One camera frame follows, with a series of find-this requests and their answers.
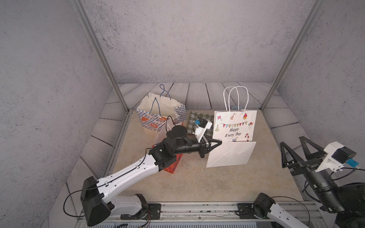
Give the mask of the white Happy Every Day bag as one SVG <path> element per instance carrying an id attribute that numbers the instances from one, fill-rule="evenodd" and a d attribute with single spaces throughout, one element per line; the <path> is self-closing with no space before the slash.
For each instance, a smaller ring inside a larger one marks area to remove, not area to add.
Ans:
<path id="1" fill-rule="evenodd" d="M 229 86 L 224 89 L 223 96 L 230 96 L 232 91 L 244 88 L 247 93 L 245 106 L 237 105 L 231 109 L 230 101 L 224 99 L 225 110 L 214 112 L 213 139 L 221 141 L 221 145 L 209 152 L 207 168 L 245 165 L 248 163 L 256 142 L 253 141 L 257 111 L 248 110 L 249 91 L 242 85 Z"/>

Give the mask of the red paper gift bag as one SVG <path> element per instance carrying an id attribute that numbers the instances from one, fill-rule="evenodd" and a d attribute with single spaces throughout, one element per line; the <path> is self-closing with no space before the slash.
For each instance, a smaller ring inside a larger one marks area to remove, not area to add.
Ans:
<path id="1" fill-rule="evenodd" d="M 149 150 L 149 155 L 151 155 L 155 162 L 154 165 L 158 167 L 158 171 L 162 171 L 166 168 L 169 168 L 171 165 L 175 164 L 178 160 L 177 155 L 172 150 L 172 136 L 171 131 L 175 126 L 181 126 L 180 123 L 173 123 L 172 121 L 165 124 L 164 138 L 161 142 L 156 143 L 151 150 Z"/>

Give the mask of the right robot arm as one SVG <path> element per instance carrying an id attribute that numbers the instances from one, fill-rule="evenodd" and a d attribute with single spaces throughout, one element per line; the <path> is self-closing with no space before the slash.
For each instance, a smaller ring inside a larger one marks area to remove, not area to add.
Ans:
<path id="1" fill-rule="evenodd" d="M 336 214 L 335 224 L 341 228 L 363 228 L 365 226 L 365 185 L 354 182 L 343 186 L 336 184 L 333 174 L 345 169 L 349 175 L 358 171 L 354 160 L 356 152 L 338 142 L 325 148 L 308 138 L 299 138 L 305 158 L 300 157 L 286 143 L 279 144 L 282 167 L 291 170 L 292 176 L 303 175 L 304 187 L 315 193 L 314 201 L 321 203 L 321 210 Z"/>

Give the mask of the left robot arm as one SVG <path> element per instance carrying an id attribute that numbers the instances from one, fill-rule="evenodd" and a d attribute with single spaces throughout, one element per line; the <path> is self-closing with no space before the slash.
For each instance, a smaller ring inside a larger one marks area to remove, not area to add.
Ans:
<path id="1" fill-rule="evenodd" d="M 160 143 L 148 148 L 137 162 L 104 178 L 91 176 L 84 180 L 80 201 L 89 227 L 96 226 L 113 214 L 143 217 L 148 203 L 141 194 L 120 197 L 119 194 L 143 180 L 169 167 L 177 161 L 177 155 L 198 153 L 201 158 L 222 144 L 220 140 L 203 136 L 189 136 L 187 129 L 177 125 L 166 133 Z"/>

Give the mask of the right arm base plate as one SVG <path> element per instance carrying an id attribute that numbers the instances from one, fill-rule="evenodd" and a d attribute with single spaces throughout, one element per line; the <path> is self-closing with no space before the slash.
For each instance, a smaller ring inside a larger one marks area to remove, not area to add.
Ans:
<path id="1" fill-rule="evenodd" d="M 237 204 L 238 209 L 236 210 L 235 214 L 240 219 L 254 219 L 254 208 L 252 206 L 252 203 L 238 203 Z"/>

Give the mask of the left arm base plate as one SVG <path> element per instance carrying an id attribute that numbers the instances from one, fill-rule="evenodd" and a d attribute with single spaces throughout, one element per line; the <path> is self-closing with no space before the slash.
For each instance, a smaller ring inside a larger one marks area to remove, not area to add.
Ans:
<path id="1" fill-rule="evenodd" d="M 142 206 L 142 209 L 136 215 L 121 215 L 121 220 L 159 220 L 161 217 L 161 207 L 160 203 L 148 203 L 147 207 Z"/>

